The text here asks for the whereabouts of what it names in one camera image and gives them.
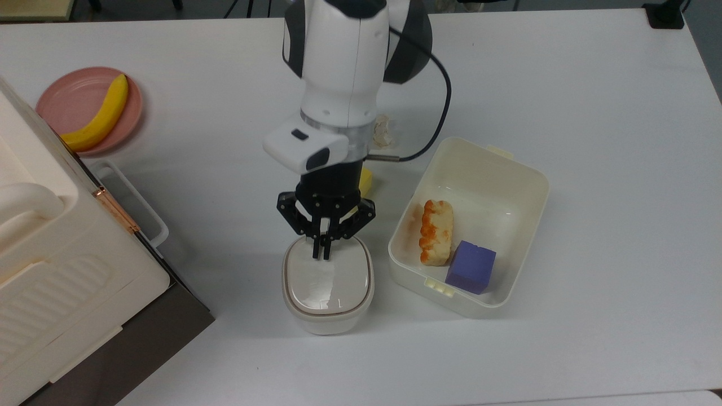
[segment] plastic latch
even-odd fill
[[[448,296],[449,298],[452,298],[453,294],[456,292],[451,286],[441,283],[437,280],[433,280],[430,277],[426,278],[426,280],[424,281],[424,286],[426,286],[427,288],[432,288],[439,293],[443,293],[444,296]]]
[[[493,145],[487,145],[487,150],[495,153],[496,155],[501,155],[506,159],[514,160],[514,154],[512,154],[511,152],[502,150],[501,148],[496,148]]]

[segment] bread slice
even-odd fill
[[[421,263],[434,267],[443,266],[451,255],[453,232],[453,208],[443,200],[428,200],[421,217]]]

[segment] copper hinge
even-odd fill
[[[123,210],[105,187],[101,186],[100,189],[94,191],[92,195],[126,231],[130,234],[140,231],[140,227],[133,221],[133,218]]]

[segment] pink plate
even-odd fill
[[[81,129],[95,117],[110,83],[122,73],[103,66],[70,72],[45,90],[35,111],[58,134]],[[133,79],[128,75],[126,77],[128,100],[118,123],[101,142],[78,155],[97,155],[113,149],[128,138],[138,124],[143,110],[143,97]]]

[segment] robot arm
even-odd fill
[[[277,208],[296,233],[313,238],[314,258],[323,247],[329,259],[332,241],[351,238],[375,217],[358,183],[373,138],[378,89],[383,81],[407,81],[428,61],[389,38],[394,24],[431,48],[423,3],[389,1],[298,0],[286,13],[284,60],[306,86],[300,112],[266,136],[264,149],[301,175],[295,192],[279,195]]]

